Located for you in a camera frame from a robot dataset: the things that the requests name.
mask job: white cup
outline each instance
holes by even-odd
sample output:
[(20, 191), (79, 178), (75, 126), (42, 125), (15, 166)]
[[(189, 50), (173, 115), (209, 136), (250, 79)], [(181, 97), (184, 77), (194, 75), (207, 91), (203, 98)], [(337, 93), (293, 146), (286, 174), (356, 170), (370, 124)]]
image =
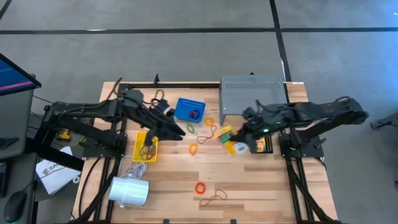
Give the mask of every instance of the white cup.
[(149, 182), (146, 180), (113, 177), (109, 199), (123, 205), (143, 206), (149, 193)]

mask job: computer mouse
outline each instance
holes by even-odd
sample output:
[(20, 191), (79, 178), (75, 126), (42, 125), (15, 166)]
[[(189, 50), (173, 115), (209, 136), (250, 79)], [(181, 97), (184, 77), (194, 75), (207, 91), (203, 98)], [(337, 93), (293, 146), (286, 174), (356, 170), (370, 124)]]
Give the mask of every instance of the computer mouse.
[(26, 193), (21, 190), (13, 193), (4, 207), (4, 219), (6, 223), (14, 223), (20, 219), (26, 202)]

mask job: wooden tabletop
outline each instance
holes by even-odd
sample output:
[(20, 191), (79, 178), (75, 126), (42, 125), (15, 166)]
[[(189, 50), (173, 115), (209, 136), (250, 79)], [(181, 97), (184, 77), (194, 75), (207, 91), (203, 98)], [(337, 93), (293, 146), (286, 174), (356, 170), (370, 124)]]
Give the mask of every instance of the wooden tabletop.
[[(107, 97), (113, 85), (113, 82), (104, 83), (100, 100)], [(308, 101), (303, 83), (286, 83), (286, 86), (290, 102)], [(144, 100), (150, 101), (157, 89), (140, 90)], [(217, 128), (220, 128), (217, 88), (163, 88), (163, 91), (173, 108), (180, 97), (205, 102), (205, 117), (213, 117)], [(186, 130), (187, 122), (175, 120)], [(238, 129), (241, 121), (239, 116), (227, 117), (226, 125), (231, 124)], [(203, 123), (193, 125), (199, 135), (211, 135), (210, 128)], [(95, 126), (110, 128), (109, 123), (100, 119), (95, 121)], [(142, 129), (129, 121), (126, 155), (132, 155), (137, 131)], [(162, 223), (163, 219), (169, 219), (171, 223), (229, 223), (231, 219), (237, 219), (238, 223), (295, 223), (285, 159), (280, 155), (277, 135), (273, 135), (272, 139), (273, 154), (250, 154), (246, 151), (233, 156), (227, 154), (215, 138), (199, 145), (194, 156), (188, 152), (189, 145), (196, 142), (196, 136), (192, 134), (187, 133), (183, 141), (161, 141), (157, 161), (148, 163), (143, 177), (150, 184), (146, 204), (132, 212), (125, 212), (115, 203), (111, 222)], [(127, 160), (122, 164), (122, 172), (131, 165), (132, 161)], [(83, 168), (73, 208), (76, 217), (81, 188), (94, 161), (95, 158), (88, 159)], [(101, 159), (90, 175), (82, 210), (98, 192), (103, 162), (104, 159)], [(314, 158), (304, 158), (303, 163), (310, 193), (326, 214), (337, 219), (325, 168)], [(199, 181), (206, 184), (206, 192), (202, 195), (195, 192)], [(228, 199), (212, 201), (206, 207), (199, 206), (199, 201), (213, 196), (216, 189), (224, 190)], [(303, 198), (300, 192), (298, 194), (302, 216), (306, 219)], [(108, 194), (103, 200), (100, 219), (105, 218), (107, 204)]]

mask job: yellow tray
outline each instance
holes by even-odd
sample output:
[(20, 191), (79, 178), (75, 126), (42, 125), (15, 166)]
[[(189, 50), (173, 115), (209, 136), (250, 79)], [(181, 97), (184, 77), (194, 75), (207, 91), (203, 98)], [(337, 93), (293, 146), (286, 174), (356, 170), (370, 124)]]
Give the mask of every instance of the yellow tray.
[(152, 156), (151, 159), (148, 160), (143, 160), (142, 156), (140, 155), (139, 151), (141, 150), (141, 148), (144, 145), (144, 141), (145, 141), (145, 137), (146, 137), (147, 133), (145, 131), (139, 131), (137, 132), (136, 135), (136, 145), (134, 146), (134, 154), (132, 156), (132, 160), (134, 162), (155, 162), (156, 161), (156, 157), (157, 157), (157, 144), (159, 143), (159, 139), (157, 137), (154, 137), (152, 139), (152, 141), (155, 144), (155, 155)]

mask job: blue plastic basket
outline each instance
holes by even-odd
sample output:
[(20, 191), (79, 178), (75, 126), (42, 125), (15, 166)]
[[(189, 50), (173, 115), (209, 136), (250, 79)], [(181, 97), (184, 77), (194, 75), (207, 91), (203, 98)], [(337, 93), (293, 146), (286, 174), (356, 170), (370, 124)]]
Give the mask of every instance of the blue plastic basket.
[[(203, 118), (203, 114), (205, 113), (205, 107), (206, 103), (179, 98), (177, 106), (175, 107), (174, 115), (178, 119), (199, 123)], [(189, 118), (189, 114), (193, 111), (198, 115), (196, 119)]]

